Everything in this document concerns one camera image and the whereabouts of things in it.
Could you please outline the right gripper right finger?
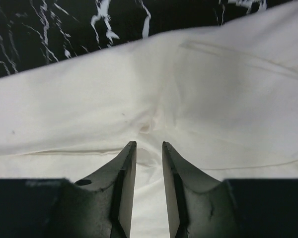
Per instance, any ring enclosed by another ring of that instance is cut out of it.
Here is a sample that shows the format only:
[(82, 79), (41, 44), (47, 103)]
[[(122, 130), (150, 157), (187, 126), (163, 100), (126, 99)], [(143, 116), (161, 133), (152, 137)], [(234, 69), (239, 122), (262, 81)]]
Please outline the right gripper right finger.
[(172, 238), (223, 238), (224, 185), (162, 144), (169, 234)]

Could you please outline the cream white t shirt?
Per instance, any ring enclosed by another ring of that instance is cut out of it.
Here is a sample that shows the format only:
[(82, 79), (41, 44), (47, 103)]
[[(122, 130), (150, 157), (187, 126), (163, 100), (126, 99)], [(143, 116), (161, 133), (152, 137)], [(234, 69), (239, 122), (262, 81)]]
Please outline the cream white t shirt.
[(298, 0), (0, 79), (0, 178), (77, 181), (137, 142), (131, 237), (169, 237), (164, 141), (216, 179), (298, 178)]

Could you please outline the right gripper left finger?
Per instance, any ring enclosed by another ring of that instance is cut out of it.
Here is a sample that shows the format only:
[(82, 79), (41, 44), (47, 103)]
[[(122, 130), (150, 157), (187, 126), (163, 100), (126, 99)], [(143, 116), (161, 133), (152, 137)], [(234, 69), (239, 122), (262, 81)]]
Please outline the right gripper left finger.
[(129, 142), (110, 162), (65, 185), (63, 238), (128, 238), (136, 175), (137, 144)]

